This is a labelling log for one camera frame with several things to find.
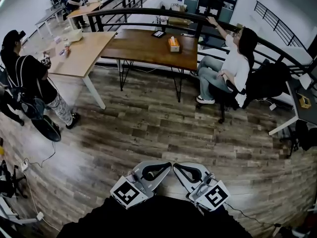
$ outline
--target black cap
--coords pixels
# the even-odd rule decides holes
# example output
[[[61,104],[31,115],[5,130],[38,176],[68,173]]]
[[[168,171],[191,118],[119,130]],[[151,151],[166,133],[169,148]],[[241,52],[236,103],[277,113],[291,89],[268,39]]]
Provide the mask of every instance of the black cap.
[[[15,42],[20,41],[25,36],[25,32],[18,32],[16,30],[12,30],[6,34],[2,43],[2,50],[8,49],[13,50],[15,46]]]

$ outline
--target wooden floor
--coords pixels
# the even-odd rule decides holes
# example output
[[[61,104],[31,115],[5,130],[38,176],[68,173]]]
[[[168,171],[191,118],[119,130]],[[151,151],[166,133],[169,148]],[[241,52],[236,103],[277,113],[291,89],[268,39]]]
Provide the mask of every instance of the wooden floor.
[[[80,124],[67,130],[49,113],[62,131],[56,154],[41,169],[26,171],[38,211],[61,229],[102,205],[120,176],[144,160],[202,163],[223,180],[232,194],[229,204],[246,215],[268,223],[291,223],[305,215],[316,192],[317,150],[299,150],[286,159],[289,149],[268,131],[292,116],[284,109],[269,110],[265,102],[252,102],[246,110],[229,111],[218,124],[218,105],[196,109],[193,79],[183,81],[181,103],[173,79],[162,72],[130,71],[124,90],[115,69],[95,67],[93,84],[106,103],[101,110],[83,83],[52,77],[66,100],[75,96]],[[53,153],[51,142],[26,120],[24,127],[0,114],[0,136],[12,169],[24,158],[41,162]],[[24,183],[25,193],[30,196]],[[184,198],[185,191],[171,172],[160,193]],[[22,217],[35,217],[31,198],[11,199]],[[254,237],[267,237],[272,228],[229,210]],[[57,232],[40,225],[46,237]]]

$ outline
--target white table leg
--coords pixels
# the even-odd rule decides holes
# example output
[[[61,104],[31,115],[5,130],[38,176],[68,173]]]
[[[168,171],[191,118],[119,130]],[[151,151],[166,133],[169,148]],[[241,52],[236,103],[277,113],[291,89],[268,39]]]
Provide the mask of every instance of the white table leg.
[[[72,20],[71,20],[70,18],[68,18],[68,22],[69,22],[69,24],[70,24],[71,30],[75,30],[74,25],[73,25],[73,22],[72,22]]]
[[[89,89],[89,91],[91,92],[91,94],[93,95],[93,97],[97,101],[98,105],[101,107],[101,109],[105,109],[106,105],[102,101],[100,95],[98,94],[97,90],[95,89],[95,87],[94,87],[93,83],[91,82],[89,76],[84,77],[83,81],[85,82],[87,88]]]
[[[55,17],[56,17],[56,21],[59,23],[59,18],[57,13],[55,14]]]
[[[286,128],[287,126],[291,125],[292,123],[296,122],[298,120],[297,116],[294,116],[293,118],[291,118],[290,120],[288,120],[287,122],[283,123],[282,125],[280,125],[279,127],[275,128],[274,130],[271,130],[268,134],[270,136],[272,136],[273,134],[277,133],[278,131]]]
[[[121,60],[117,59],[118,71],[123,72]]]
[[[45,21],[45,25],[46,25],[46,28],[48,29],[50,35],[53,36],[52,31],[51,31],[50,26],[49,26],[47,21]]]
[[[39,29],[39,26],[38,26],[38,25],[36,25],[36,28],[38,29],[38,33],[39,33],[40,37],[41,37],[42,39],[44,39],[44,38],[43,38],[43,35],[42,35],[41,32],[40,32],[40,29]]]

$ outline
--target black office chair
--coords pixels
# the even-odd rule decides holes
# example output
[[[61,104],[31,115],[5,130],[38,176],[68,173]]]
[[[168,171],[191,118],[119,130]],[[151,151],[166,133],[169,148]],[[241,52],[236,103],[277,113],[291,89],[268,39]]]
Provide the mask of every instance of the black office chair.
[[[296,152],[299,147],[302,147],[304,151],[308,151],[311,147],[317,146],[317,128],[308,130],[307,122],[303,120],[297,120],[295,131],[292,131],[290,126],[287,128],[290,136],[281,138],[280,142],[285,140],[291,141],[291,151],[287,156],[288,158],[292,156],[293,150]]]
[[[220,104],[221,119],[219,119],[218,122],[223,123],[225,120],[225,107],[233,108],[234,110],[239,108],[235,100],[238,93],[247,95],[242,107],[245,109],[252,100],[272,98],[281,95],[286,87],[285,82],[289,79],[291,79],[289,69],[286,64],[279,62],[266,64],[261,69],[250,72],[246,89],[243,89],[241,92],[239,92],[229,80],[226,81],[226,84],[233,90],[232,93],[224,92],[214,85],[209,84],[209,91],[214,96],[215,101]],[[197,104],[196,107],[199,109],[204,105],[205,104]]]

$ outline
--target metal table leg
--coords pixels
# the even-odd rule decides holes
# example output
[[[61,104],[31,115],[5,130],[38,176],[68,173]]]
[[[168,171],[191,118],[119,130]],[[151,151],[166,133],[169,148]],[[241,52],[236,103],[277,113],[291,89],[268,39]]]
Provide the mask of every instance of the metal table leg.
[[[298,120],[297,116],[294,116],[293,118],[291,118],[290,120],[288,120],[287,122],[283,123],[282,125],[280,125],[279,127],[271,130],[268,134],[270,136],[272,136],[273,134],[277,133],[280,130],[283,130],[284,128],[286,128],[287,126],[291,125],[292,123],[296,122]]]
[[[46,25],[46,28],[48,29],[50,35],[53,36],[52,31],[51,31],[50,26],[49,26],[47,21],[45,21],[45,25]]]
[[[56,21],[59,23],[60,21],[59,21],[59,18],[58,18],[58,14],[57,14],[57,13],[55,14],[55,17],[56,17]]]
[[[101,99],[99,93],[95,89],[95,87],[94,87],[93,83],[91,82],[89,76],[84,77],[83,81],[85,82],[87,88],[89,89],[89,91],[91,92],[91,94],[93,95],[93,97],[97,101],[98,105],[101,107],[101,109],[105,109],[106,105],[104,104],[104,102]]]
[[[127,64],[130,64],[130,66],[133,65],[133,61],[131,61],[130,63],[126,60],[124,60],[123,62],[123,65],[124,63],[127,62]],[[119,77],[120,77],[120,89],[121,91],[123,91],[123,86],[124,86],[124,83],[125,83],[125,79],[127,78],[128,74],[129,74],[129,71],[130,71],[130,67],[128,67],[126,70],[126,74],[125,74],[125,77],[124,77],[124,68],[122,66],[122,63],[121,63],[121,60],[117,60],[117,65],[118,65],[118,71],[119,71]]]
[[[42,35],[41,32],[40,32],[40,28],[39,28],[38,25],[36,25],[36,28],[38,29],[38,33],[39,33],[40,37],[41,37],[42,39],[44,39],[44,38],[43,38],[43,35]]]
[[[174,84],[175,84],[175,89],[176,89],[176,94],[177,94],[177,100],[178,100],[178,102],[180,102],[180,97],[181,97],[180,95],[182,93],[182,79],[183,79],[183,76],[184,76],[184,69],[181,69],[181,70],[178,69],[178,71],[180,72],[180,82],[179,82],[180,87],[179,87],[179,91],[177,89],[174,73],[173,73],[173,79],[174,79]]]
[[[75,30],[74,25],[73,25],[73,22],[72,22],[72,20],[71,20],[70,18],[68,18],[68,22],[69,22],[69,24],[70,24],[71,30]]]

